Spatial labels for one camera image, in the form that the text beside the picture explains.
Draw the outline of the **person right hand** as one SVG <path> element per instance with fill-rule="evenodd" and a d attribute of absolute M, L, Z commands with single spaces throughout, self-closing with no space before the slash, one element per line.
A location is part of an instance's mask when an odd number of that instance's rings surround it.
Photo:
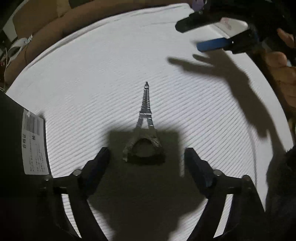
<path fill-rule="evenodd" d="M 287 56 L 283 52 L 265 52 L 262 57 L 284 110 L 295 116 L 295 66 L 288 66 Z"/>

